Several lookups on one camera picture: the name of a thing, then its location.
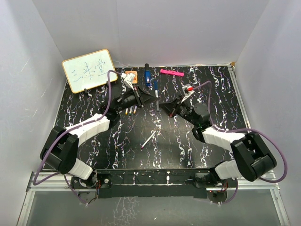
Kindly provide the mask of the white pen blue tip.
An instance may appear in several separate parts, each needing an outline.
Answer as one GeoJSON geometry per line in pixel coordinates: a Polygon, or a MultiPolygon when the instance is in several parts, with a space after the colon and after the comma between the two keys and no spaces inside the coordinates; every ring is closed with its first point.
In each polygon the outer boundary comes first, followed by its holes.
{"type": "Polygon", "coordinates": [[[156,96],[156,110],[159,112],[159,100],[158,100],[158,90],[155,89],[155,96],[156,96]]]}

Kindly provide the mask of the blue pen cap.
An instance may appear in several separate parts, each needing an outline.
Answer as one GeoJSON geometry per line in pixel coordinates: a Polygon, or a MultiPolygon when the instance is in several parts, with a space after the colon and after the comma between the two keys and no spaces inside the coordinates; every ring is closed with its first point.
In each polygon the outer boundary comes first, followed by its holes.
{"type": "Polygon", "coordinates": [[[158,81],[154,81],[154,88],[155,88],[155,91],[158,91],[158,81]]]}

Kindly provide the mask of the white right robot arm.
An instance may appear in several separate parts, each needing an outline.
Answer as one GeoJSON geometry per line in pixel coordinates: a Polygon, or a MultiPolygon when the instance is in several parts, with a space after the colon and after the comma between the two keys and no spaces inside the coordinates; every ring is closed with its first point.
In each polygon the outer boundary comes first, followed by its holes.
{"type": "Polygon", "coordinates": [[[180,116],[193,125],[196,140],[216,145],[234,155],[234,160],[224,161],[213,168],[210,183],[222,186],[228,178],[244,178],[255,181],[277,165],[275,157],[257,132],[222,132],[210,122],[206,104],[189,106],[180,97],[171,102],[160,103],[159,107],[170,117],[180,116]]]}

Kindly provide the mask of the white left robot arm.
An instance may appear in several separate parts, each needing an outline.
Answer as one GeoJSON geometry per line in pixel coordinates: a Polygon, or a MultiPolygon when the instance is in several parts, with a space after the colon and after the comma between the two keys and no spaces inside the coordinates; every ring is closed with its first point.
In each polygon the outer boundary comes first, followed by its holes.
{"type": "Polygon", "coordinates": [[[99,113],[91,118],[66,128],[54,127],[40,153],[43,164],[46,163],[61,174],[69,173],[80,178],[87,188],[94,187],[97,176],[91,166],[77,158],[78,148],[87,140],[115,126],[120,120],[120,111],[134,105],[143,108],[157,99],[134,86],[115,99],[109,96],[108,104],[102,105],[99,113]]]}

